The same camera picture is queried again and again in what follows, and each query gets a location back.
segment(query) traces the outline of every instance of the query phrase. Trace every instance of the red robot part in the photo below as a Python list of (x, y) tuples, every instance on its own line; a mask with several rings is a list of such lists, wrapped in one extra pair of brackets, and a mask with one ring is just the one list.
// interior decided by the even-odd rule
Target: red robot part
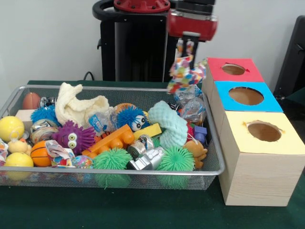
[(215, 35), (217, 18), (170, 10), (167, 16), (167, 31), (173, 37), (182, 37), (183, 32), (200, 34), (199, 41), (210, 41)]
[(133, 13), (160, 13), (169, 10), (168, 0), (114, 0), (114, 7)]

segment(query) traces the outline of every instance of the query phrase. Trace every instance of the black cable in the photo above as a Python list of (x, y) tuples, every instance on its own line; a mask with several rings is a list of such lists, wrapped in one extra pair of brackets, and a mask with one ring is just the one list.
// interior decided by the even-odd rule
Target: black cable
[(83, 80), (86, 80), (87, 79), (87, 75), (91, 75), (91, 78), (92, 78), (92, 80), (94, 81), (95, 80), (95, 78), (94, 78), (94, 76), (93, 76), (93, 74), (92, 74), (92, 72), (87, 72), (86, 74), (85, 74), (85, 76), (84, 76), (84, 79)]

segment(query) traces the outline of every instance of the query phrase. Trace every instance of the stacked boxes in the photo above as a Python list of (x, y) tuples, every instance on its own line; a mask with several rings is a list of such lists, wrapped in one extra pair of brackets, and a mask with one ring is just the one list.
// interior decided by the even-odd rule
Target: stacked boxes
[(251, 59), (209, 58), (203, 82), (226, 169), (227, 205), (286, 206), (305, 165), (305, 145)]

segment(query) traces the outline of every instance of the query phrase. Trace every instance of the blue box lid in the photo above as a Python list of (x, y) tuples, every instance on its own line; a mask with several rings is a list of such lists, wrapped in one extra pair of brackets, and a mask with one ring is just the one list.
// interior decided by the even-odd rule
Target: blue box lid
[(215, 82), (227, 111), (283, 112), (265, 83)]

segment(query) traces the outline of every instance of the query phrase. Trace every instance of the red box lid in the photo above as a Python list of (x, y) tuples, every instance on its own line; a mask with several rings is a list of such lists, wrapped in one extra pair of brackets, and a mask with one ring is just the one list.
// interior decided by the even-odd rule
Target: red box lid
[(208, 58), (215, 81), (264, 82), (252, 59)]

